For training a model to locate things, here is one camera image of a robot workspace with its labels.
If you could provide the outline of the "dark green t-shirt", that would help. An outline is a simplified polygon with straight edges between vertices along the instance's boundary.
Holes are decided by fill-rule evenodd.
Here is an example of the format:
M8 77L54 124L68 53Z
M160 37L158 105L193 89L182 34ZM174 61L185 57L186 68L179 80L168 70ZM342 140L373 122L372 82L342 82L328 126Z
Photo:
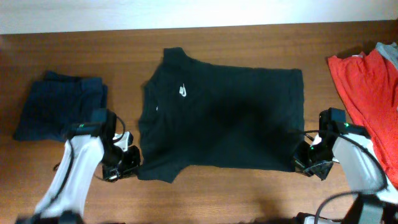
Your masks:
M137 177L171 183L188 166L293 172L303 88L299 69L212 65L165 49L143 88Z

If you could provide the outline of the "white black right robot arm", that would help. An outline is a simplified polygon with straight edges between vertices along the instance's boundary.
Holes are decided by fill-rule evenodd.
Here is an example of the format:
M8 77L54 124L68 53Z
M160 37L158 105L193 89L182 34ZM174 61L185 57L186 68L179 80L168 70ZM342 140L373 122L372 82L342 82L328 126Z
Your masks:
M397 223L397 189L377 160L366 128L347 123L343 110L329 108L320 113L317 130L302 131L311 134L311 143L302 142L293 156L296 172L325 180L339 163L351 189L325 199L313 215L299 213L299 223ZM321 216L329 202L349 195L354 202L343 218Z

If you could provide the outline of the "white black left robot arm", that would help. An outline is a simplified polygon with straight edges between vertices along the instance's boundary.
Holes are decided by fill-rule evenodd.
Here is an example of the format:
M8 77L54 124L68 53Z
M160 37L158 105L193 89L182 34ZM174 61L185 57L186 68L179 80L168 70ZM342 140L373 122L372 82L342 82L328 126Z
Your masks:
M69 126L62 161L50 187L34 214L19 217L16 223L83 223L86 196L98 165L105 182L135 176L140 151L129 131L116 133L120 120L109 109L98 109L87 123Z

